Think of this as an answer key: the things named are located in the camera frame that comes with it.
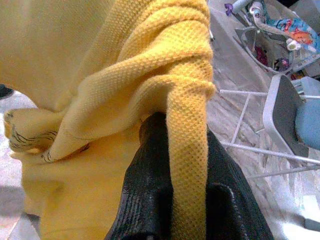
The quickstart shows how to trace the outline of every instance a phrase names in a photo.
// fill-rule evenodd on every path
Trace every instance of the yellow sweater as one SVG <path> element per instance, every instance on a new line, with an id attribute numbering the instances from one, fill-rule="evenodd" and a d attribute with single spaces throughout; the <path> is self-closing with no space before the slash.
<path id="1" fill-rule="evenodd" d="M 205 239 L 209 21 L 205 0 L 0 1 L 0 82 L 38 107 L 4 124 L 43 240 L 104 238 L 154 112 L 167 114 L 172 239 Z"/>

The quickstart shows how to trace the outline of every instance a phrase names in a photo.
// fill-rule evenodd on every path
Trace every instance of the gray chair seat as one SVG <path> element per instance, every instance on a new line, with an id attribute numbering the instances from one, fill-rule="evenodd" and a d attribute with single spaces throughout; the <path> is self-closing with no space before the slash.
<path id="1" fill-rule="evenodd" d="M 307 101 L 298 107 L 295 131 L 306 145 L 320 150 L 320 101 L 318 99 Z"/>

